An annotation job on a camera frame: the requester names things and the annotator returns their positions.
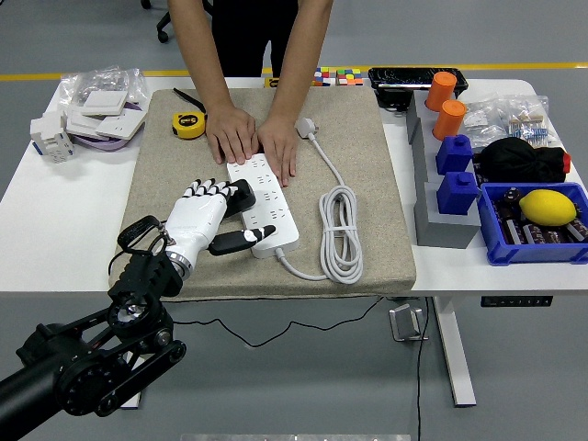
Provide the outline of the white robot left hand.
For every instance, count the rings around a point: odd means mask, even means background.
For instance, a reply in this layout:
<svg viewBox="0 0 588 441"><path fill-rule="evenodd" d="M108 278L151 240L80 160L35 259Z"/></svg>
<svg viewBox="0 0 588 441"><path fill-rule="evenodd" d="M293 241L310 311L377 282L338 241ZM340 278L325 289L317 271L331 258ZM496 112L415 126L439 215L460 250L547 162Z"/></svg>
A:
<svg viewBox="0 0 588 441"><path fill-rule="evenodd" d="M217 182L195 180L179 198L165 229L170 243L165 252L181 277L189 277L198 254L232 254L254 247L276 231L269 224L259 228L218 233L221 222L255 204L253 190L246 180Z"/></svg>

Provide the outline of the person's left hand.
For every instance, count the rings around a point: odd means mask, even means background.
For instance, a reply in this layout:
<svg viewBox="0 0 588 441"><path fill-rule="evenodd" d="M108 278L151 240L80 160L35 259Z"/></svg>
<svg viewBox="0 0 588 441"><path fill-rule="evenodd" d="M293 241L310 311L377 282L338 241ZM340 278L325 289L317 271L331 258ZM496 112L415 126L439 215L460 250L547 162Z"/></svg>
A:
<svg viewBox="0 0 588 441"><path fill-rule="evenodd" d="M296 174L298 135L294 120L268 116L255 132L271 171L282 187L287 187Z"/></svg>

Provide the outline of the person's right hand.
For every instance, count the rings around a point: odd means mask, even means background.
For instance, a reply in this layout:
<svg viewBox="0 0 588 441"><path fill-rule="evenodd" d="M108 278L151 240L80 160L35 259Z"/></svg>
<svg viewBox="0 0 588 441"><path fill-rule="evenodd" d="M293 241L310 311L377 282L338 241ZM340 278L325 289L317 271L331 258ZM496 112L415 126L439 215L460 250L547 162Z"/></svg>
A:
<svg viewBox="0 0 588 441"><path fill-rule="evenodd" d="M209 110L206 136L216 164L243 164L258 147L254 118L232 103Z"/></svg>

